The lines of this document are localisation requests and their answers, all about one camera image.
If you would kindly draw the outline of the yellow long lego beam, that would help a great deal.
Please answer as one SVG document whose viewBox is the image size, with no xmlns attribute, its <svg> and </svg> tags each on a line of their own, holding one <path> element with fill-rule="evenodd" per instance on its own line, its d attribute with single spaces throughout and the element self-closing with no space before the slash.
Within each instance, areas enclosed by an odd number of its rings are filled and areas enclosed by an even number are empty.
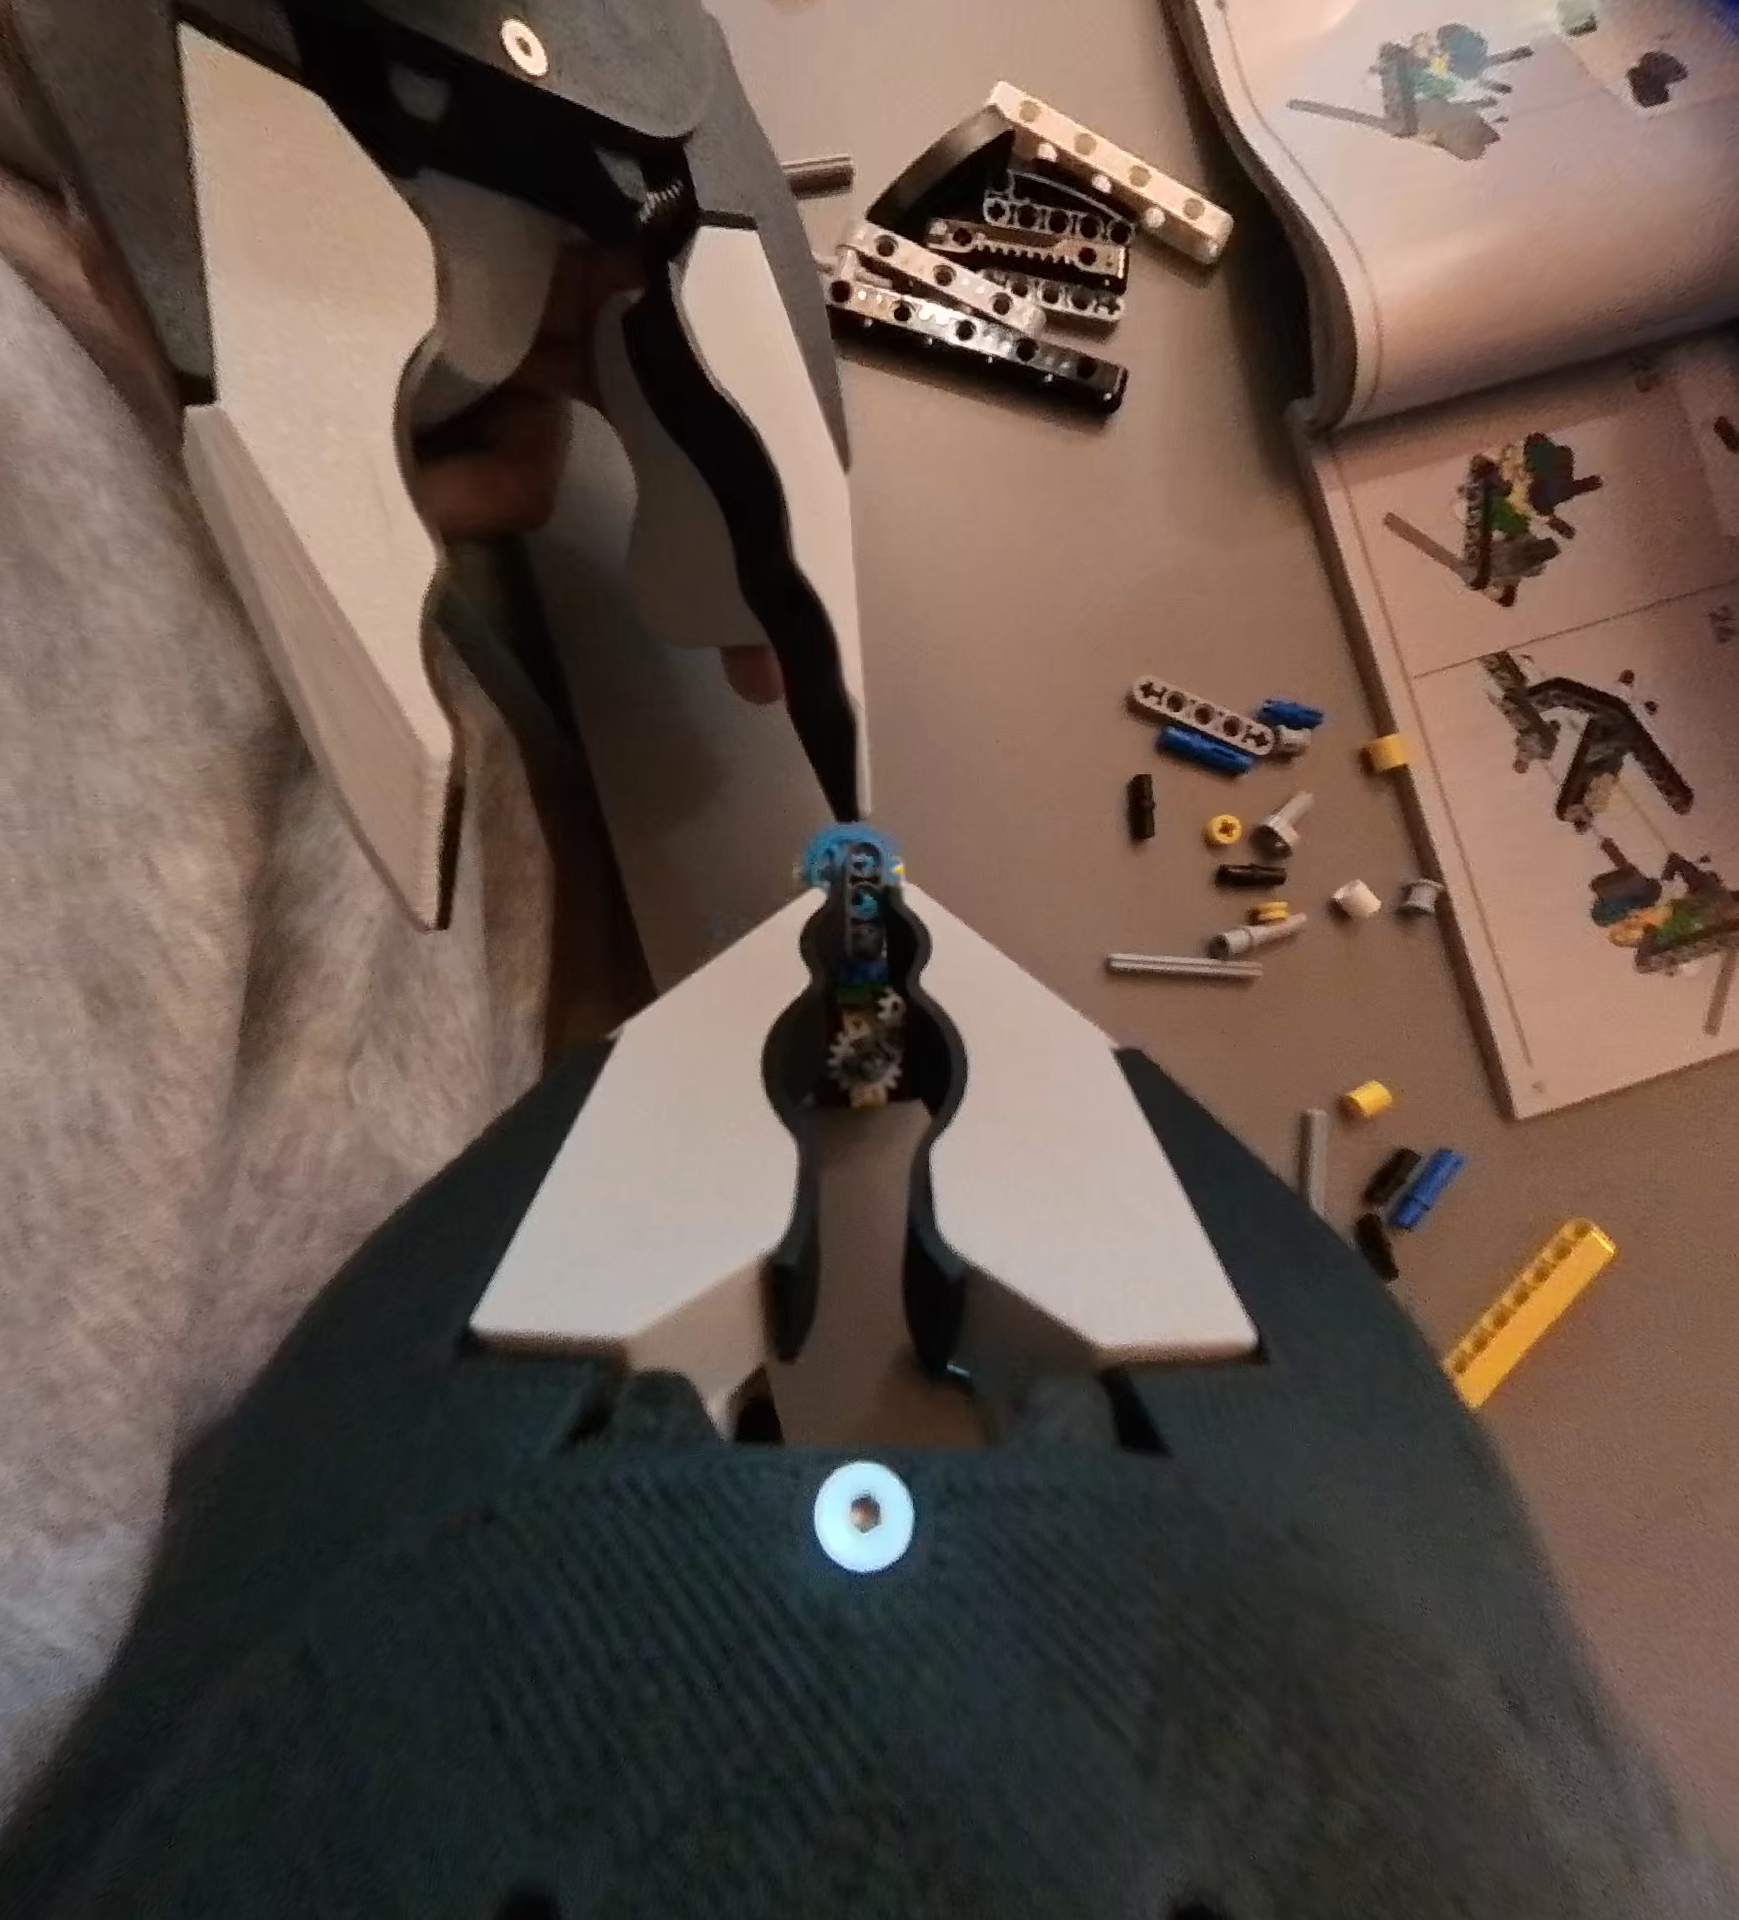
<svg viewBox="0 0 1739 1920">
<path fill-rule="evenodd" d="M 1462 1405 L 1481 1410 L 1617 1260 L 1617 1243 L 1570 1217 L 1444 1353 L 1440 1370 Z"/>
</svg>

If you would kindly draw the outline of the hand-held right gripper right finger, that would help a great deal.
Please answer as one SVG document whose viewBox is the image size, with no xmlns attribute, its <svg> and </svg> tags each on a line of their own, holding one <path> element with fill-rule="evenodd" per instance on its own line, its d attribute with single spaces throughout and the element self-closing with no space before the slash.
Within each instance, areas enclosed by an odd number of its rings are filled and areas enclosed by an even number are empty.
<svg viewBox="0 0 1739 1920">
<path fill-rule="evenodd" d="M 896 925 L 928 1115 L 901 1250 L 921 1374 L 1000 1422 L 1048 1382 L 1262 1360 L 1124 1049 L 921 889 Z"/>
</svg>

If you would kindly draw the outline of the lego instruction booklet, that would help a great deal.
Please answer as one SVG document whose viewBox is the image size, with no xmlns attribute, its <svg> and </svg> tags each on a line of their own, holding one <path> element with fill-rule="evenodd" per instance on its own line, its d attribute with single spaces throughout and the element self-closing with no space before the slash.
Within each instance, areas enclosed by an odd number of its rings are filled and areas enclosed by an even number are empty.
<svg viewBox="0 0 1739 1920">
<path fill-rule="evenodd" d="M 1597 334 L 1593 5 L 1176 5 L 1303 274 L 1288 412 L 1512 1116 L 1739 1050 L 1739 320 Z"/>
</svg>

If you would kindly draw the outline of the person's left hand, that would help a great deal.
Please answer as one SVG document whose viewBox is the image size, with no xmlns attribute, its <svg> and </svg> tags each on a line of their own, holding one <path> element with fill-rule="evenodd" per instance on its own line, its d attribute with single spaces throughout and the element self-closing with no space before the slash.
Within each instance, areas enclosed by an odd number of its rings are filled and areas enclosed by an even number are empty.
<svg viewBox="0 0 1739 1920">
<path fill-rule="evenodd" d="M 495 392 L 416 434 L 411 496 L 444 543 L 540 529 L 558 502 L 576 403 L 590 378 L 544 339 Z"/>
</svg>

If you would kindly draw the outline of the grey short lego beam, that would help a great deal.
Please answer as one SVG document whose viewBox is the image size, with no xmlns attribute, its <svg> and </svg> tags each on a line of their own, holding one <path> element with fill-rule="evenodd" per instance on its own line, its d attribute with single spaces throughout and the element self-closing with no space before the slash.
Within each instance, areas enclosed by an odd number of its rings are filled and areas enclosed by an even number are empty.
<svg viewBox="0 0 1739 1920">
<path fill-rule="evenodd" d="M 1127 705 L 1159 728 L 1193 734 L 1247 760 L 1262 760 L 1277 748 L 1273 726 L 1151 676 L 1141 676 L 1132 683 Z"/>
</svg>

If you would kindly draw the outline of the pile of lego beams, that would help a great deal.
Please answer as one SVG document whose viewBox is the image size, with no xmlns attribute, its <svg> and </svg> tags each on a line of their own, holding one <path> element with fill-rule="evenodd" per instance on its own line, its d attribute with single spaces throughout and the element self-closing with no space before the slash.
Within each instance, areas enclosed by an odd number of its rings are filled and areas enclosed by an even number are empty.
<svg viewBox="0 0 1739 1920">
<path fill-rule="evenodd" d="M 1201 189 L 1000 80 L 816 254 L 838 339 L 912 352 L 1092 420 L 1121 409 L 1140 247 L 1210 269 L 1231 212 Z"/>
</svg>

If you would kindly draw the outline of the lego gear assembly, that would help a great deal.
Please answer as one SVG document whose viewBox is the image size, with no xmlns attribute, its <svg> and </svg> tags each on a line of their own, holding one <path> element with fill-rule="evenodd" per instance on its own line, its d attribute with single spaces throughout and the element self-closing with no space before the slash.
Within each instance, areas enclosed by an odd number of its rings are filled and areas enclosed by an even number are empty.
<svg viewBox="0 0 1739 1920">
<path fill-rule="evenodd" d="M 808 840 L 798 876 L 838 912 L 818 948 L 816 1098 L 883 1108 L 904 1091 L 910 1039 L 892 921 L 901 857 L 868 824 L 834 825 Z"/>
</svg>

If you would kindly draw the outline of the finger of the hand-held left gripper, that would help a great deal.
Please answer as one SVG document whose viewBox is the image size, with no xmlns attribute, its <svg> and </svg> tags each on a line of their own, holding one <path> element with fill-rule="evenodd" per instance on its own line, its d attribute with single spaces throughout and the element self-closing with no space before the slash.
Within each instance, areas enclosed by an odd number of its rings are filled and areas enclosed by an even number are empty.
<svg viewBox="0 0 1739 1920">
<path fill-rule="evenodd" d="M 431 628 L 444 571 L 413 437 L 462 420 L 558 320 L 576 385 L 625 265 L 467 183 L 394 185 L 306 87 L 184 35 L 213 395 L 184 472 L 347 825 L 402 912 L 450 918 L 464 751 Z"/>
<path fill-rule="evenodd" d="M 650 196 L 613 316 L 613 430 L 635 478 L 627 571 L 673 646 L 765 650 L 834 817 L 872 811 L 848 428 L 827 281 L 741 91 Z"/>
</svg>

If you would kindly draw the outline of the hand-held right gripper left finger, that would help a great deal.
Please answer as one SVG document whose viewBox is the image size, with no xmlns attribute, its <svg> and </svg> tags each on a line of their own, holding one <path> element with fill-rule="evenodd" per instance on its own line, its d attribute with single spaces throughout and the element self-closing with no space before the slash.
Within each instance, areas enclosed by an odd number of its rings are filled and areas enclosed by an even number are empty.
<svg viewBox="0 0 1739 1920">
<path fill-rule="evenodd" d="M 765 1080 L 818 906 L 800 892 L 617 1026 L 473 1309 L 481 1343 L 675 1376 L 737 1426 L 818 1263 L 813 1147 Z"/>
</svg>

